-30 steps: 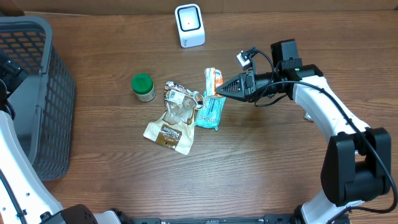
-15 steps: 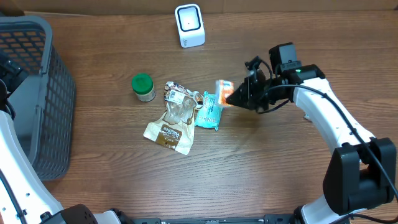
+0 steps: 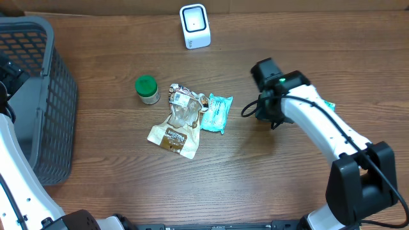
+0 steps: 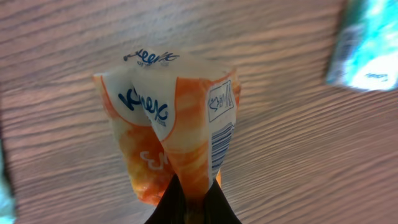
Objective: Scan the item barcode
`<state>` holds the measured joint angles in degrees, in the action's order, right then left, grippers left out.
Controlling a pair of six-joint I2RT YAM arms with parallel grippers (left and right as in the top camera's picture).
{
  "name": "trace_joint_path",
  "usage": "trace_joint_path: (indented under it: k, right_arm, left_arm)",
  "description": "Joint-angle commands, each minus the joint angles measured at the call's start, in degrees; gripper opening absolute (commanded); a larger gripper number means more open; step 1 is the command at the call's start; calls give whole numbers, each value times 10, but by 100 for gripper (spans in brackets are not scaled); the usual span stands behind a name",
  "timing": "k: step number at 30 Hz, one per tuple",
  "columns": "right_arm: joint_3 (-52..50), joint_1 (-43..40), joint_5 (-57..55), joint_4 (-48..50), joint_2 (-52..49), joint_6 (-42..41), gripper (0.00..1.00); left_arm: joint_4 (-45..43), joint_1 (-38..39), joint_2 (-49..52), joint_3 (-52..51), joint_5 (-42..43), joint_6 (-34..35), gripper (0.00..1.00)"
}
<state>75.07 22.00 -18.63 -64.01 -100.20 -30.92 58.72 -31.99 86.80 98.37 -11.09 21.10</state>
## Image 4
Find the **teal wet wipes pack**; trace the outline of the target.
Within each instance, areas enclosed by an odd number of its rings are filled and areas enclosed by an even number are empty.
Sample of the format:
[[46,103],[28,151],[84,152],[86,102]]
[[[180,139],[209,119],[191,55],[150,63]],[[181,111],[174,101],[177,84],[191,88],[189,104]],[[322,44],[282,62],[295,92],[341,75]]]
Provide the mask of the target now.
[[15,224],[16,206],[12,189],[6,175],[6,166],[1,142],[1,224]]

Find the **teal tissue pack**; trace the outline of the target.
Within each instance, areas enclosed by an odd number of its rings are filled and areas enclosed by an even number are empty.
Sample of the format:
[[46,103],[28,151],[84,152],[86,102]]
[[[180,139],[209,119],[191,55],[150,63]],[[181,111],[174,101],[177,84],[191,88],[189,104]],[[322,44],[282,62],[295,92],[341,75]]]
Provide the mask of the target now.
[[350,0],[326,83],[358,91],[397,89],[397,0]]

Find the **orange tissue pack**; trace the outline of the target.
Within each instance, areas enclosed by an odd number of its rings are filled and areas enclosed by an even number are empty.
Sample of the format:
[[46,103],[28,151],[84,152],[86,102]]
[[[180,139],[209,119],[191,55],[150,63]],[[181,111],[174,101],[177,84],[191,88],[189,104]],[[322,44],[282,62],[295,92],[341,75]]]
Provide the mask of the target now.
[[143,47],[93,75],[131,185],[157,205],[172,177],[199,202],[233,137],[240,82],[233,66],[163,47]]

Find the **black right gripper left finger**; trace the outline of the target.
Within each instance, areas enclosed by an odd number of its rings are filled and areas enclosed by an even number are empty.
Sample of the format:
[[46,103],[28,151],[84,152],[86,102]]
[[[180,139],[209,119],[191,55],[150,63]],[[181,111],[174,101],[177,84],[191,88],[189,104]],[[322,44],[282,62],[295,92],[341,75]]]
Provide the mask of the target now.
[[178,177],[174,175],[159,204],[145,224],[184,224],[185,212],[185,196]]

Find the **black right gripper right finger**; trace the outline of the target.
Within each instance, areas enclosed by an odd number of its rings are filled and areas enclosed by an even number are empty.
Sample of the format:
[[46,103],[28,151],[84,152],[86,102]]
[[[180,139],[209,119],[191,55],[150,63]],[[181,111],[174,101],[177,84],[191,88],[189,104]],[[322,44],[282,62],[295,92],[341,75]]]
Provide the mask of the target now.
[[205,224],[241,224],[215,180],[204,198]]

